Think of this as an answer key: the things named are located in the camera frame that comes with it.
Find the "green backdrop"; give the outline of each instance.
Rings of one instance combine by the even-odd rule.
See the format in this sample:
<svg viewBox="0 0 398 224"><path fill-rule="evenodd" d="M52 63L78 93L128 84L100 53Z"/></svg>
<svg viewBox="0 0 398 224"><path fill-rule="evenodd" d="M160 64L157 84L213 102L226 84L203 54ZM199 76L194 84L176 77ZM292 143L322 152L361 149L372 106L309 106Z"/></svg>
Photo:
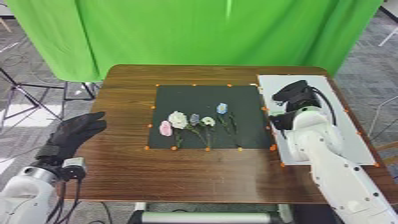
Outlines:
<svg viewBox="0 0 398 224"><path fill-rule="evenodd" d="M116 64L306 65L334 74L380 6L380 0L7 3L68 81L101 80Z"/></svg>

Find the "brown table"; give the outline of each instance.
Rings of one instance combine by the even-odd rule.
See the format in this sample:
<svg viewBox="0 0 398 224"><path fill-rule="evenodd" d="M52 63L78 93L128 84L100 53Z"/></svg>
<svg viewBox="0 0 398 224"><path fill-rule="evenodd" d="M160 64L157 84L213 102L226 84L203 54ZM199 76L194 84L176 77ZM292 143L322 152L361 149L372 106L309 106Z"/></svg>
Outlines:
<svg viewBox="0 0 398 224"><path fill-rule="evenodd" d="M82 200L208 203L325 203L309 166L281 167L268 150L144 150L157 84L249 85L256 74L315 74L316 67L117 65L93 111L107 111L109 129L82 146L89 175ZM352 112L352 120L363 131ZM391 203L398 187L364 137L380 167L366 171Z"/></svg>

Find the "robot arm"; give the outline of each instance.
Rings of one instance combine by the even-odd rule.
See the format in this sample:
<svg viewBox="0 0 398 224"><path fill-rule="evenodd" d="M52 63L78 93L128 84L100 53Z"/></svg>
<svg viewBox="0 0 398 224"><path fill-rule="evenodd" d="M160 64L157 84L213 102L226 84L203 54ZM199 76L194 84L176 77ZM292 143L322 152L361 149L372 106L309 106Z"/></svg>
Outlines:
<svg viewBox="0 0 398 224"><path fill-rule="evenodd" d="M391 224L398 217L361 166L338 152L338 129L316 108L293 120L288 146L297 161L309 160L311 176L331 207L347 224Z"/></svg>
<svg viewBox="0 0 398 224"><path fill-rule="evenodd" d="M313 181L345 223L398 223L398 216L372 178L361 166L341 156L345 146L334 125L336 118L331 122L311 90L306 81L299 81L274 95L274 100L288 102L286 114L270 119L276 128L286 131L292 157L311 163Z"/></svg>
<svg viewBox="0 0 398 224"><path fill-rule="evenodd" d="M55 184L84 179L84 160L71 158L89 138L105 130L105 113L85 114L59 125L36 162L11 178L0 192L0 224L45 224L50 212L50 197Z"/></svg>

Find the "black mat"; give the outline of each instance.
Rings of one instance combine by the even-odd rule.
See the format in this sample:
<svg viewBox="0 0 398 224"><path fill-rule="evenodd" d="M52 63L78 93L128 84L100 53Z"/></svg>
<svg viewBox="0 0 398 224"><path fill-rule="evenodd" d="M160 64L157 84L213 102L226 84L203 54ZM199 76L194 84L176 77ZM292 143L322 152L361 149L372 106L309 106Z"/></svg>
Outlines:
<svg viewBox="0 0 398 224"><path fill-rule="evenodd" d="M270 133L267 131L267 119L261 110L261 95L256 86L160 86L157 92L157 109L153 112L153 128L149 131L149 147L151 149L171 149L176 145L174 136L160 135L158 126L169 118L174 111L190 115L199 114L201 118L210 116L215 121L215 132L212 132L213 144L212 148L236 149L236 143L244 149L268 149L272 143ZM228 112L233 112L238 124L236 138L226 132L217 120L217 106L228 104ZM196 134L183 130L181 149L206 148Z"/></svg>

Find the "black glove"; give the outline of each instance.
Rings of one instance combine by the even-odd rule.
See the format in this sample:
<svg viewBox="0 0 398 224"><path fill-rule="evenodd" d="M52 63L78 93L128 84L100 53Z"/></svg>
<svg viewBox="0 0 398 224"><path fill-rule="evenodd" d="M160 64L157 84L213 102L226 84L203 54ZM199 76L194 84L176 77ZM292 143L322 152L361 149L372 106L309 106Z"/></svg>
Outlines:
<svg viewBox="0 0 398 224"><path fill-rule="evenodd" d="M107 121L100 120L103 116L105 112L98 112L62 121L36 155L37 160L50 157L53 162L62 162L75 156L80 145L107 129Z"/></svg>

